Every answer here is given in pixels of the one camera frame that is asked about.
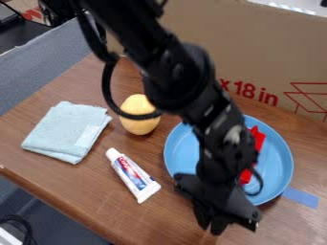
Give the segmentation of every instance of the blue tape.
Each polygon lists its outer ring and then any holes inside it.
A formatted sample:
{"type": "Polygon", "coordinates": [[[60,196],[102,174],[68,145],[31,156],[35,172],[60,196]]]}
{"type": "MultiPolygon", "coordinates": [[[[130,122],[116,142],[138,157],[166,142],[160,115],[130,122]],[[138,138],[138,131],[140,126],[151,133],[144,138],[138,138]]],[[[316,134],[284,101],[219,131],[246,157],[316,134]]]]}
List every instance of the blue tape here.
{"type": "Polygon", "coordinates": [[[288,198],[290,200],[300,204],[304,204],[306,206],[308,206],[315,210],[318,208],[319,198],[315,195],[308,194],[307,192],[303,192],[295,188],[288,187],[283,191],[283,197],[288,198]]]}

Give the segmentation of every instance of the yellow fruit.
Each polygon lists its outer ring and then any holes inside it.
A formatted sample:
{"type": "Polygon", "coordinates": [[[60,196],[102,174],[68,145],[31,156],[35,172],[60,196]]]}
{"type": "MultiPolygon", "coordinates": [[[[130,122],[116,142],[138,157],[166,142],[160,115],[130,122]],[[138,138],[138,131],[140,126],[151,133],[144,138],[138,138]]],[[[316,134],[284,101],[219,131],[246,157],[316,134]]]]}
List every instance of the yellow fruit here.
{"type": "MultiPolygon", "coordinates": [[[[150,103],[144,95],[130,96],[122,104],[120,109],[134,115],[148,114],[156,110],[155,106],[150,103]]],[[[156,128],[160,122],[160,117],[143,121],[130,120],[123,117],[119,119],[124,128],[135,135],[148,134],[156,128]]]]}

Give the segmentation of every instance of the toothpaste cap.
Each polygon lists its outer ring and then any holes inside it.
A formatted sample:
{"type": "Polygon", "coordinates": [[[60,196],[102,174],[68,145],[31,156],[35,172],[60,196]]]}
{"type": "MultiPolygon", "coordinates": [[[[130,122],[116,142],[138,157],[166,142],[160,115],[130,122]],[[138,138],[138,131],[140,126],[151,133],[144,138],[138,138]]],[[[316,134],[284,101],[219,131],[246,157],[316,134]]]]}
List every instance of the toothpaste cap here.
{"type": "Polygon", "coordinates": [[[120,155],[120,152],[115,148],[111,148],[106,153],[106,156],[111,162],[114,162],[120,157],[120,155]]]}

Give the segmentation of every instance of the wooden table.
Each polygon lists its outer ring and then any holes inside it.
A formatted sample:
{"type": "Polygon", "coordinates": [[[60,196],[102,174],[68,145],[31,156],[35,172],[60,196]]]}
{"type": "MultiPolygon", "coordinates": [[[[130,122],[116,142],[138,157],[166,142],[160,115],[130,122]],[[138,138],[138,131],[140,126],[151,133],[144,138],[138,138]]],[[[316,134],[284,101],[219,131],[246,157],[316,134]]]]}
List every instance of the wooden table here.
{"type": "MultiPolygon", "coordinates": [[[[118,116],[77,166],[24,151],[20,144],[49,107],[61,100],[107,107],[102,94],[104,65],[88,56],[40,92],[0,118],[0,169],[24,189],[53,208],[116,244],[326,244],[327,243],[327,124],[235,97],[244,113],[267,122],[283,135],[295,160],[291,186],[319,196],[318,210],[278,198],[263,205],[256,234],[231,226],[219,238],[203,232],[191,203],[172,190],[164,169],[164,140],[180,122],[163,116],[147,136],[127,133],[118,116]],[[104,153],[126,152],[158,179],[163,189],[139,205],[104,153]]],[[[114,73],[114,97],[142,93],[134,65],[123,59],[114,73]]]]}

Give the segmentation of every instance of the toothpaste label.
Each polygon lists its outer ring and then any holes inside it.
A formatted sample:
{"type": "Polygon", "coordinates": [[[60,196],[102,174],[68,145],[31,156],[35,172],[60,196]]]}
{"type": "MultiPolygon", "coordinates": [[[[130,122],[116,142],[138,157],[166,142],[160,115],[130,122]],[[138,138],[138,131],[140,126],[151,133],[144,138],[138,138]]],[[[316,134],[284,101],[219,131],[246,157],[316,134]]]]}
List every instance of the toothpaste label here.
{"type": "Polygon", "coordinates": [[[139,190],[143,190],[147,187],[147,184],[139,177],[138,173],[134,170],[134,167],[128,163],[127,159],[124,157],[119,157],[115,161],[116,165],[123,169],[124,173],[127,174],[128,178],[134,182],[135,186],[139,190]]]}

